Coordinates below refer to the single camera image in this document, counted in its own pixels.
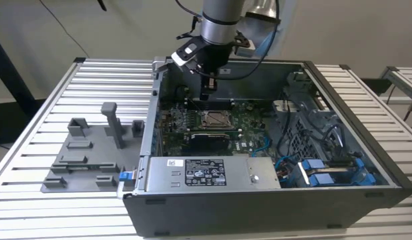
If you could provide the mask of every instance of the blue connector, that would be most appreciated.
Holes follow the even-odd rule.
[[[132,171],[123,171],[119,173],[119,181],[128,182],[132,181]]]
[[[302,168],[303,170],[309,171],[310,169],[323,169],[325,164],[321,159],[305,159],[302,161]]]
[[[327,173],[313,174],[309,177],[309,181],[311,187],[319,187],[322,185],[331,186],[334,184],[334,181]]]

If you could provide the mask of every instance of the white label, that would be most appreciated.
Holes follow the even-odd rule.
[[[168,167],[183,167],[183,159],[168,159],[167,160],[167,166]]]

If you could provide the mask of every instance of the metal workbench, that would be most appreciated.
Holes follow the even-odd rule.
[[[412,180],[412,130],[350,70],[318,70]],[[135,229],[113,192],[41,193],[40,184],[66,136],[70,118],[105,124],[99,109],[116,102],[123,124],[145,119],[152,61],[87,59],[72,64],[0,163],[0,239],[135,240]],[[412,239],[412,196],[369,213],[349,229],[190,237],[251,239]]]
[[[381,78],[388,79],[412,99],[412,67],[389,66],[385,68]]]

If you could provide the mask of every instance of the metal frame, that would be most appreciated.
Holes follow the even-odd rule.
[[[412,99],[412,67],[389,66],[385,68],[381,78],[388,79]]]
[[[101,60],[87,59],[85,62],[113,62],[115,65],[101,65],[104,68],[127,67],[135,68],[137,61],[128,60]],[[33,120],[25,128],[20,138],[8,151],[0,163],[0,239],[24,238],[70,238],[83,240],[140,240],[136,236],[129,218],[127,216],[123,203],[115,197],[113,192],[87,192],[87,193],[41,193],[38,192],[40,182],[48,173],[49,166],[61,147],[66,135],[66,122],[54,121],[48,118],[57,115],[54,105],[72,105],[88,109],[96,106],[103,99],[115,99],[127,107],[120,114],[129,117],[129,108],[144,106],[145,97],[133,97],[112,94],[121,93],[123,90],[103,88],[101,95],[74,96],[73,90],[66,88],[70,80],[76,85],[80,80],[73,81],[72,76],[78,70],[81,63],[70,66],[56,89],[50,93],[45,104],[37,112]],[[412,130],[402,124],[396,114],[386,108],[382,101],[372,93],[369,88],[358,80],[355,75],[339,68],[337,65],[315,66],[335,93],[339,95],[346,106],[357,116],[360,122],[370,132],[376,141],[396,162],[398,168],[412,181]],[[119,78],[120,82],[115,86],[132,89],[135,83],[128,83],[135,77]],[[97,86],[100,81],[85,82],[85,85]],[[361,94],[350,94],[347,91],[355,89]],[[195,236],[196,240],[256,240],[256,239],[412,239],[412,196],[406,198],[394,208],[372,211],[347,229],[327,229],[309,231],[283,231],[255,234],[207,235]]]

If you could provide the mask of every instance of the wire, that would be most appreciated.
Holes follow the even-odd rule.
[[[281,161],[282,161],[283,159],[287,159],[287,158],[291,158],[291,157],[293,157],[293,155],[291,155],[291,156],[282,156],[282,157],[278,159],[278,161],[275,162],[275,165],[274,165],[275,170],[278,169],[278,166],[279,166]]]
[[[256,156],[256,152],[259,152],[259,151],[267,149],[269,146],[270,146],[270,141],[269,141],[267,137],[265,137],[265,146],[260,147],[260,148],[258,148],[258,149],[255,149],[255,150],[252,151],[252,153],[251,153],[251,156],[252,156],[252,157]]]
[[[176,4],[179,5],[179,7],[180,7],[187,13],[190,13],[190,14],[192,14],[194,16],[196,16],[196,17],[200,18],[200,15],[199,15],[198,13],[192,12],[190,9],[187,9],[187,8],[182,5],[182,3],[179,2],[179,0],[174,0],[174,1],[176,2]]]
[[[41,0],[38,0],[40,4],[44,6],[44,8],[46,9],[46,11],[49,12],[49,14],[52,15],[53,19],[56,19],[60,27],[62,28],[62,31],[65,32],[65,35],[73,40],[73,42],[76,43],[76,45],[78,46],[78,48],[81,49],[81,51],[84,52],[85,56],[89,58],[88,53],[85,52],[85,50],[83,49],[83,47],[78,45],[77,41],[74,40],[74,38],[70,36],[70,34],[66,32],[61,22],[58,21],[57,17],[54,16],[54,14],[52,13],[52,11],[49,10],[49,8],[46,7],[46,5],[44,4],[44,2]]]
[[[390,102],[390,97],[392,97],[394,88],[396,88],[396,85],[393,86],[393,88],[392,88],[392,90],[390,90],[390,93],[388,94],[388,98],[386,98],[386,102],[385,102],[386,105],[388,105],[388,103]]]
[[[303,109],[303,107],[301,107],[301,105],[299,105],[295,101],[293,101],[291,99],[289,99],[289,96],[290,96],[291,94],[294,94],[294,93],[301,93],[301,92],[293,92],[293,93],[290,93],[290,94],[287,95],[287,100],[297,106],[297,108],[298,108],[301,111],[306,111],[306,110]],[[306,114],[303,114],[303,116],[305,116],[305,119],[306,119],[307,124],[309,124],[309,125],[314,128],[314,130],[322,135],[323,132],[321,131],[321,128],[317,127],[317,125],[313,123],[313,121],[311,121],[311,119],[310,119],[310,116],[309,116],[309,112],[307,112]]]
[[[282,133],[281,133],[281,137],[279,137],[279,139],[278,139],[277,146],[275,146],[275,148],[277,148],[277,154],[278,154],[279,156],[283,156],[283,154],[282,154],[281,151],[279,151],[279,146],[281,146],[281,142],[282,142],[282,140],[283,140],[283,138],[285,138],[285,135],[286,135],[286,133],[287,133],[289,124],[290,124],[290,107],[289,107],[289,101],[287,101],[287,100],[286,100],[286,105],[287,105],[286,122],[285,122],[283,131],[282,131]]]
[[[273,45],[273,42],[274,42],[274,38],[275,38],[275,35],[277,35],[277,28],[278,28],[278,25],[279,25],[279,4],[278,4],[278,0],[275,0],[275,13],[277,13],[277,16],[275,16],[277,22],[275,22],[275,24],[274,24],[274,29],[273,29],[273,34],[271,34],[270,42],[269,42],[269,44],[267,44],[267,46],[266,46],[265,52],[263,52],[263,54],[262,54],[262,56],[260,56],[260,58],[259,58],[256,64],[255,64],[255,66],[252,67],[252,69],[250,70],[250,72],[246,73],[246,74],[242,75],[242,76],[234,76],[234,77],[215,77],[215,76],[212,76],[212,75],[210,75],[210,74],[206,74],[206,73],[200,72],[198,69],[195,69],[195,72],[196,72],[199,75],[202,75],[202,76],[204,76],[204,77],[207,77],[207,78],[215,79],[215,80],[239,80],[239,79],[243,79],[243,78],[246,78],[247,76],[251,75],[251,73],[256,70],[256,68],[259,67],[259,65],[260,65],[260,63],[262,63],[262,61],[263,61],[263,59],[265,59],[265,57],[266,57],[266,55],[267,55],[267,52],[269,52],[269,50],[270,50],[270,48],[271,48],[271,45]]]

